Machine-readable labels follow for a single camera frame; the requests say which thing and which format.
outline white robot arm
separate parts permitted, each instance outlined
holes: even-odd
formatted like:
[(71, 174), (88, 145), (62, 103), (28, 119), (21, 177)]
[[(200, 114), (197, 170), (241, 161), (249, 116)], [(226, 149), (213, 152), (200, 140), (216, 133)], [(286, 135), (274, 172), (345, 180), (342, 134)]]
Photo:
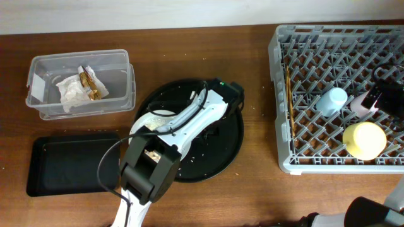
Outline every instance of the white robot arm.
[[(158, 201), (174, 181), (179, 162), (187, 155), (192, 140), (209, 125), (232, 114), (243, 101), (241, 86), (215, 79), (175, 117), (147, 113), (135, 122), (131, 134), (139, 136), (129, 141), (120, 164), (121, 194), (131, 204), (126, 226), (141, 226), (151, 203)], [(146, 119), (159, 122), (159, 127), (147, 127)], [(142, 136), (152, 131), (163, 134)], [(121, 200), (112, 227), (125, 227), (127, 211), (127, 202)]]

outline food wrapper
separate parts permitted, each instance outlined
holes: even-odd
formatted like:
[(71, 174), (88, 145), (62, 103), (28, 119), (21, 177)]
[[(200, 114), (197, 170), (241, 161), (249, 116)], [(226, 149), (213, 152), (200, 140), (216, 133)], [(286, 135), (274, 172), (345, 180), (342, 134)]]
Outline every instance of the food wrapper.
[[(96, 77), (94, 70), (90, 66), (87, 66), (85, 69), (91, 76), (94, 85), (97, 87), (100, 98), (107, 96), (109, 92), (104, 84)], [(91, 101), (85, 88), (81, 84), (78, 74), (64, 79), (60, 83), (56, 84), (56, 86), (59, 88), (61, 93), (61, 103), (63, 105), (63, 110), (66, 113), (70, 113), (71, 107), (79, 107)]]

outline black plate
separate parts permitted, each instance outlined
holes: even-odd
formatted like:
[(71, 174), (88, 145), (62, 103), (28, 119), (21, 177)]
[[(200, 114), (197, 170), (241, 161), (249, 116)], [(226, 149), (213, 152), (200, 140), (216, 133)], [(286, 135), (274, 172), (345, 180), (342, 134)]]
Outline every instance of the black plate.
[[(183, 79), (166, 84), (154, 91), (140, 105), (135, 121), (146, 114), (147, 106), (154, 101), (188, 100), (191, 92), (200, 88), (200, 80)], [(164, 110), (175, 113), (180, 112), (184, 106), (164, 106)], [(241, 111), (236, 113), (214, 127), (203, 131), (192, 142), (187, 156), (180, 163), (180, 170), (175, 176), (177, 182), (199, 182), (222, 172), (228, 167), (240, 150), (244, 136), (244, 125)]]

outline plastic container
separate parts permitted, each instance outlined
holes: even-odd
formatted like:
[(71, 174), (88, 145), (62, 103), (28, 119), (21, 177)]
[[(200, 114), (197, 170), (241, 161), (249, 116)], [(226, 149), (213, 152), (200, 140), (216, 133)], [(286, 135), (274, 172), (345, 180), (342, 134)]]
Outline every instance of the plastic container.
[[(383, 62), (404, 62), (404, 26), (280, 25), (268, 46), (276, 97), (276, 144), (280, 168), (302, 173), (404, 173), (404, 132), (388, 126), (393, 118), (381, 110), (362, 117), (350, 102), (374, 85), (371, 72)], [(295, 137), (285, 92), (290, 69)], [(398, 67), (378, 69), (379, 78), (403, 82)], [(348, 99), (342, 109), (325, 117), (315, 106), (320, 96), (342, 88)], [(373, 160), (353, 157), (343, 131), (359, 122), (378, 125), (387, 137), (385, 149)]]
[[(109, 91), (101, 100), (88, 101), (63, 110), (56, 84), (78, 74), (79, 66), (90, 66)], [(37, 56), (32, 59), (28, 75), (27, 106), (40, 112), (44, 120), (66, 119), (133, 110), (135, 86), (133, 66), (126, 50), (100, 50)]]

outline gray dish rack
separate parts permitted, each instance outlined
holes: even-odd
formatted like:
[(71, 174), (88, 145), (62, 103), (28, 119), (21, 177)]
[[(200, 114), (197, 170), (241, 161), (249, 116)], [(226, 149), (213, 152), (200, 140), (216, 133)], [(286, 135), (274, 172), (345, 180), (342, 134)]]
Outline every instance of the gray dish rack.
[[(302, 173), (404, 173), (404, 132), (390, 129), (393, 120), (383, 111), (358, 118), (350, 102), (372, 87), (373, 68), (404, 61), (404, 26), (280, 25), (268, 46), (271, 80), (276, 96), (276, 142), (280, 168)], [(285, 91), (290, 69), (295, 137)], [(377, 76), (402, 83), (404, 71), (380, 68)], [(322, 116), (315, 108), (331, 88), (343, 88), (348, 101), (338, 113)], [(380, 126), (388, 142), (374, 160), (352, 157), (342, 143), (346, 127), (369, 121)]]

